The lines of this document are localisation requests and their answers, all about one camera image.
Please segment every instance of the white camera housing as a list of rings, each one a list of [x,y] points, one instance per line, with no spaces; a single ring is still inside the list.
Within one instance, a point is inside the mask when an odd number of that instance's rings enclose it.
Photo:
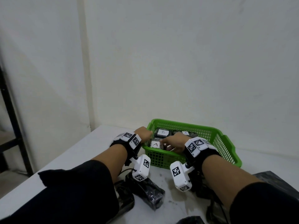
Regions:
[[[188,173],[194,170],[194,167],[187,168],[186,163],[182,164],[179,161],[175,161],[170,164],[170,171],[174,180],[174,185],[181,192],[186,192],[192,188],[192,183]]]
[[[147,155],[143,154],[139,156],[138,159],[132,157],[130,161],[132,161],[132,163],[134,164],[134,169],[136,170],[133,170],[132,172],[133,178],[139,182],[147,179],[150,171],[150,158]]]

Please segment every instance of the black cable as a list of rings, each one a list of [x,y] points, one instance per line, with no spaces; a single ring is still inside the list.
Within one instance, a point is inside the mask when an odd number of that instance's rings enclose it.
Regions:
[[[124,173],[127,170],[134,170],[134,171],[136,171],[134,168],[128,168],[128,169],[123,170],[121,173],[119,173],[119,175],[122,174],[122,173]]]
[[[226,217],[225,212],[224,212],[224,210],[223,210],[223,207],[222,207],[221,204],[219,204],[219,205],[220,205],[220,207],[221,207],[221,210],[222,210],[222,213],[223,213],[223,215],[224,215],[225,221],[226,221],[226,223],[228,224],[228,220],[227,220],[227,217]]]

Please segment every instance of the person's left hand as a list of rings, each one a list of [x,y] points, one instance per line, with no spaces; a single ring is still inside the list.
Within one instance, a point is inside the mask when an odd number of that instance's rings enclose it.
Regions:
[[[149,140],[152,135],[152,131],[147,130],[145,127],[138,128],[136,131],[134,131],[134,133],[139,135],[139,137],[141,138],[141,143]]]

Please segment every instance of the black metal shelf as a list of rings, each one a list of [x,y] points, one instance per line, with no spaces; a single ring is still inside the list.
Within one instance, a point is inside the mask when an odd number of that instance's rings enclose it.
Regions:
[[[26,175],[30,177],[33,175],[32,167],[30,164],[30,160],[28,158],[28,153],[26,151],[26,147],[25,147],[24,140],[23,140],[23,137],[21,134],[20,126],[19,126],[19,123],[17,120],[15,110],[13,108],[13,103],[11,101],[11,97],[10,97],[10,94],[9,94],[9,91],[7,88],[7,84],[6,84],[6,81],[4,78],[4,73],[2,71],[1,66],[0,66],[0,90],[1,90],[1,94],[3,97],[7,112],[8,112],[8,116],[9,116],[11,125],[13,127],[13,132],[16,137],[16,138],[11,139],[11,140],[7,141],[6,143],[0,145],[0,165],[2,164],[0,169],[8,168],[5,158],[4,158],[4,155],[3,155],[3,152],[18,145],[21,155],[22,155],[22,158],[23,158],[23,162],[25,164],[26,171],[27,171]]]

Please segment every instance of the person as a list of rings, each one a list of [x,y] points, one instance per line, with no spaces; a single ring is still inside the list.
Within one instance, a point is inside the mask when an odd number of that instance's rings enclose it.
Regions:
[[[145,127],[134,131],[141,143],[152,132]],[[168,150],[181,153],[187,135],[176,133],[162,139]],[[71,170],[46,170],[39,176],[46,188],[28,201],[3,223],[106,223],[119,209],[113,187],[128,153],[115,144],[101,154]],[[232,165],[215,153],[205,155],[201,170],[211,188],[230,212],[235,223],[295,222],[299,202]]]

